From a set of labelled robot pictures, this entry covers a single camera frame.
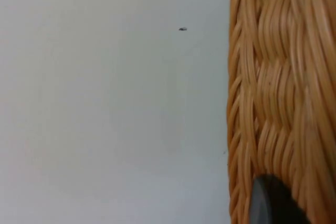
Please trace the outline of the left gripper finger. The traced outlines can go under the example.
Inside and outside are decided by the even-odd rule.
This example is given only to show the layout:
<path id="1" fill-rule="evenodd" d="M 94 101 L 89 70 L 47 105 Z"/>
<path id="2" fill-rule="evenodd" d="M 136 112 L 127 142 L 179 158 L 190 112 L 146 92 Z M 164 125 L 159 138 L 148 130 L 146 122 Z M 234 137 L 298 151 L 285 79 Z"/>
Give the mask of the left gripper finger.
<path id="1" fill-rule="evenodd" d="M 264 174 L 253 182 L 249 223 L 309 224 L 310 221 L 294 201 L 290 189 L 276 176 Z"/>

